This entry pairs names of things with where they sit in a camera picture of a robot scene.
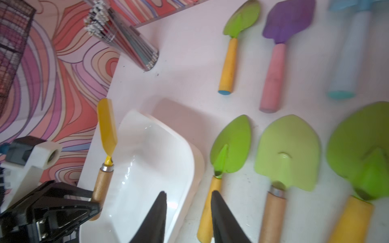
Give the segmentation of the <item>green shovel blue-tip handle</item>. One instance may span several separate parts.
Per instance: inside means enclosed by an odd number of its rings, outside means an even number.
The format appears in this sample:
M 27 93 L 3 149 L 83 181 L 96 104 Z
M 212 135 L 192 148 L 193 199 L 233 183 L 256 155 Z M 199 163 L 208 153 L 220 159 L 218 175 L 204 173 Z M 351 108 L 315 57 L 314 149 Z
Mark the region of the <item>green shovel blue-tip handle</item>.
M 197 239 L 209 243 L 213 238 L 211 198 L 213 191 L 221 191 L 222 176 L 235 173 L 245 164 L 251 148 L 252 130 L 247 115 L 240 115 L 232 120 L 215 139 L 210 151 L 210 162 L 214 175 L 204 204 Z

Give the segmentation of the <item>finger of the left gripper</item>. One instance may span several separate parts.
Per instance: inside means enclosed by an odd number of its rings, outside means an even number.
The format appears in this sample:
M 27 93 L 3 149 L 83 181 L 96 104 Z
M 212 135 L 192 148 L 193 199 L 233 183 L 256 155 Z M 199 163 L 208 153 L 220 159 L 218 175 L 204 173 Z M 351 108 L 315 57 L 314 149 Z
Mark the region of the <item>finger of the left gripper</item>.
M 38 201 L 32 206 L 29 234 L 65 234 L 96 216 L 101 211 L 97 202 Z
M 24 203 L 31 200 L 32 202 L 46 196 L 50 199 L 61 199 L 64 201 L 79 203 L 88 202 L 92 197 L 93 191 L 82 189 L 64 182 L 47 181 L 36 189 L 29 192 L 26 196 L 18 201 Z

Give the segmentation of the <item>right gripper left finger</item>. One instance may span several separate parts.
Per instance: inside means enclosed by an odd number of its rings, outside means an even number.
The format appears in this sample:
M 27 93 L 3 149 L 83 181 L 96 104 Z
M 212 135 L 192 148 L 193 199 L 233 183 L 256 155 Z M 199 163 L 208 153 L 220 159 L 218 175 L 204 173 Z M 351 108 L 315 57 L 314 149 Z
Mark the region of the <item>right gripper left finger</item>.
M 163 243 L 167 215 L 167 193 L 161 191 L 130 243 Z

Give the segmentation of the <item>green shovel yellow handle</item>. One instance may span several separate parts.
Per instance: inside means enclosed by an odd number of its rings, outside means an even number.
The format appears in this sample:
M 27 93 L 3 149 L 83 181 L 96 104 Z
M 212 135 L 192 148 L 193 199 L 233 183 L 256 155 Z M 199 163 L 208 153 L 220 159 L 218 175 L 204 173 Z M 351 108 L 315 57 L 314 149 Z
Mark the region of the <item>green shovel yellow handle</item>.
M 218 93 L 229 95 L 234 89 L 238 37 L 239 34 L 251 27 L 259 18 L 261 6 L 259 1 L 246 1 L 235 13 L 229 18 L 223 34 L 228 35 L 231 39 L 228 45 L 228 51 L 223 65 L 221 79 L 219 82 Z

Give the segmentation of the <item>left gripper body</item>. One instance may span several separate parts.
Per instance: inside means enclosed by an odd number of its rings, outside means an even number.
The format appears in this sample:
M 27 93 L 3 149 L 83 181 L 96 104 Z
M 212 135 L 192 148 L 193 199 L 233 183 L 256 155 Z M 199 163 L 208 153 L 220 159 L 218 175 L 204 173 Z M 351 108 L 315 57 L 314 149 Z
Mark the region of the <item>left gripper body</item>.
M 2 243 L 78 243 L 79 226 L 65 234 L 29 234 L 27 225 L 32 222 L 32 206 L 38 201 L 64 201 L 42 197 L 35 202 L 31 200 L 14 204 L 1 214 Z

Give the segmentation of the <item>yellow shovel wooden handle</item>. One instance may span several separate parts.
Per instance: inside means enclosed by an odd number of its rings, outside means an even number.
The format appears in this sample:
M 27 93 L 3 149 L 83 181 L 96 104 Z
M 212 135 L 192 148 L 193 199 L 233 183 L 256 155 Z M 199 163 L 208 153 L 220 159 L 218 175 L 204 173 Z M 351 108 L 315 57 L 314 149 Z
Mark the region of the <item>yellow shovel wooden handle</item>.
M 112 155 L 118 142 L 111 99 L 104 98 L 98 102 L 97 116 L 106 159 L 99 169 L 91 201 L 99 203 L 100 209 L 103 209 L 114 172 Z

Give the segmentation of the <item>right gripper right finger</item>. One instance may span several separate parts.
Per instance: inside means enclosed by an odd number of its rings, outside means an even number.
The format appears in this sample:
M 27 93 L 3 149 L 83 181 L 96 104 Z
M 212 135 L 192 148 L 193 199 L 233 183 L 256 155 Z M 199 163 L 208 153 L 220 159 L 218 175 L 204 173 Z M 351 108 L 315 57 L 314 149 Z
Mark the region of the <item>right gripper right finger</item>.
M 211 212 L 216 243 L 251 243 L 217 190 L 212 192 Z

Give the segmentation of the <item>purple shovel pink handle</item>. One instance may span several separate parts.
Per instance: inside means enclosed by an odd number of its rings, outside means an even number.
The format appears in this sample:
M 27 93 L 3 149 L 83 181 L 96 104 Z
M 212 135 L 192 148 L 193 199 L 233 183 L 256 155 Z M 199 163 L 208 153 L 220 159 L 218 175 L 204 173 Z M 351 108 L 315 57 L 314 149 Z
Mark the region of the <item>purple shovel pink handle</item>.
M 275 113 L 280 108 L 284 83 L 286 43 L 307 29 L 314 18 L 316 1 L 289 0 L 276 3 L 270 10 L 262 35 L 275 46 L 267 70 L 259 110 Z

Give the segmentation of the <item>light blue shovel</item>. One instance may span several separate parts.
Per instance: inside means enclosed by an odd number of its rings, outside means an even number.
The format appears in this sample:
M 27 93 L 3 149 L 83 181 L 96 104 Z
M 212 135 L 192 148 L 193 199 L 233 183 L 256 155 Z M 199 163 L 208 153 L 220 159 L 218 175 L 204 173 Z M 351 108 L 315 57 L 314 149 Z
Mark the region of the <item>light blue shovel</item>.
M 352 9 L 348 29 L 337 57 L 327 95 L 333 100 L 348 100 L 357 93 L 367 55 L 373 11 L 388 1 L 330 1 L 329 11 Z

